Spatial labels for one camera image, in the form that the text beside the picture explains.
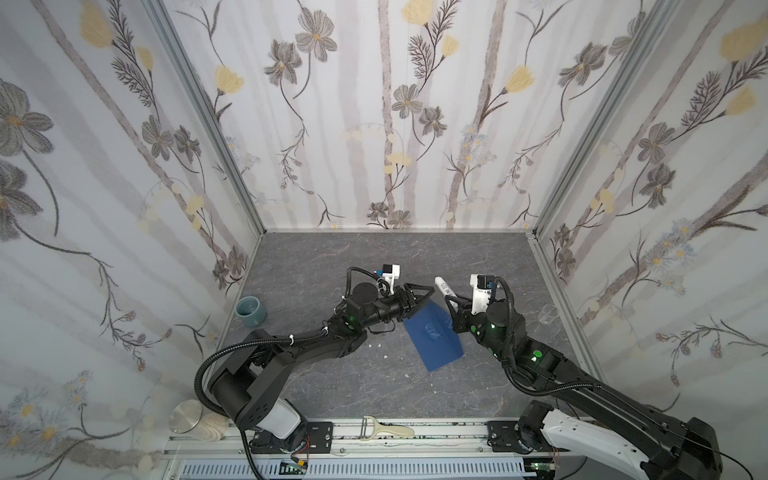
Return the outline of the white glue stick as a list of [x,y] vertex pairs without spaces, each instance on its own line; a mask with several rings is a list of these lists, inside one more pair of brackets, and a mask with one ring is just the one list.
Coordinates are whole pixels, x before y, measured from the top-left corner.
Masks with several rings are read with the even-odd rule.
[[435,286],[438,289],[438,291],[444,297],[447,297],[447,296],[455,297],[456,296],[456,293],[454,292],[454,290],[449,286],[449,284],[447,283],[447,281],[443,277],[436,276],[434,278],[434,283],[435,283]]

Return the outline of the dark blue envelope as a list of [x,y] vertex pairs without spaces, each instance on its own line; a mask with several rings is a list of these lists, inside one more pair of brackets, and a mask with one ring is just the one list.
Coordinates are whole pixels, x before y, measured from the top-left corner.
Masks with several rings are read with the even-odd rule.
[[403,322],[428,372],[433,372],[464,356],[458,335],[446,310],[429,301],[414,316]]

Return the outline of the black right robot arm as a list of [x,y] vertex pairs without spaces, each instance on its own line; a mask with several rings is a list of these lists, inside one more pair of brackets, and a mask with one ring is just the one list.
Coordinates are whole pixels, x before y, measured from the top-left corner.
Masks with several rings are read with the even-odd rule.
[[633,479],[718,479],[724,465],[715,430],[638,402],[588,374],[525,332],[505,300],[483,312],[469,298],[445,298],[457,333],[469,333],[499,360],[512,386],[531,397],[512,448],[568,450]]

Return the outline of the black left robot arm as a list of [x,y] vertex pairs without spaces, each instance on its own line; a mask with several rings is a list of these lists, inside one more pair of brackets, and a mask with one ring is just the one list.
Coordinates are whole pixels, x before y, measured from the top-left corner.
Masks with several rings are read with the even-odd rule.
[[367,341],[373,326],[413,317],[434,292],[432,286],[406,283],[384,296],[377,285],[360,283],[345,293],[317,330],[279,337],[259,329],[210,355],[194,377],[197,399],[241,431],[260,429],[280,440],[301,440],[305,420],[281,398],[293,371],[350,355]]

